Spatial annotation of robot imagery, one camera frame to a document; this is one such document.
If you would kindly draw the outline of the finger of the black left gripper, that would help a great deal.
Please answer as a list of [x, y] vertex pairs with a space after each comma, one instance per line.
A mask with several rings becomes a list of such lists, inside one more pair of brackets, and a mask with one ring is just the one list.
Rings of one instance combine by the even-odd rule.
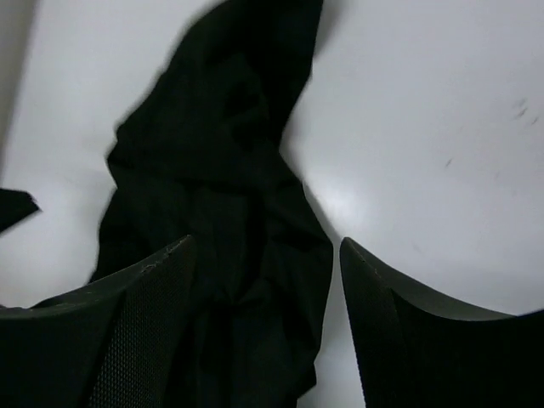
[[34, 198], [25, 191], [0, 190], [0, 231], [4, 232], [17, 223], [40, 211]]

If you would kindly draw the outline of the black pleated skirt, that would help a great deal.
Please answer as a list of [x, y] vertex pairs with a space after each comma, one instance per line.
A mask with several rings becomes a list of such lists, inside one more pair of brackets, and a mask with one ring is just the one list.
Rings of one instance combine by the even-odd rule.
[[316, 383], [332, 243], [280, 153], [319, 1], [223, 1], [116, 130], [97, 280], [190, 235], [175, 401], [293, 407]]

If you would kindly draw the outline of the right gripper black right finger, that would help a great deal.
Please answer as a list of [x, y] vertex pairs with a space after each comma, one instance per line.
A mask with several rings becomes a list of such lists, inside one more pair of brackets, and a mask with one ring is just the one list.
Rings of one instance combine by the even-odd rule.
[[511, 315], [463, 302], [350, 238], [340, 264], [367, 406], [542, 406], [541, 311]]

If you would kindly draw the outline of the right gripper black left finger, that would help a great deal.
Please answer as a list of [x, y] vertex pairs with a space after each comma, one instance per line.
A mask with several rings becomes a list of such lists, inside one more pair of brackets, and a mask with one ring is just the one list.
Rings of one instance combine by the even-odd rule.
[[34, 307], [2, 309], [2, 406], [163, 406], [195, 263], [185, 237]]

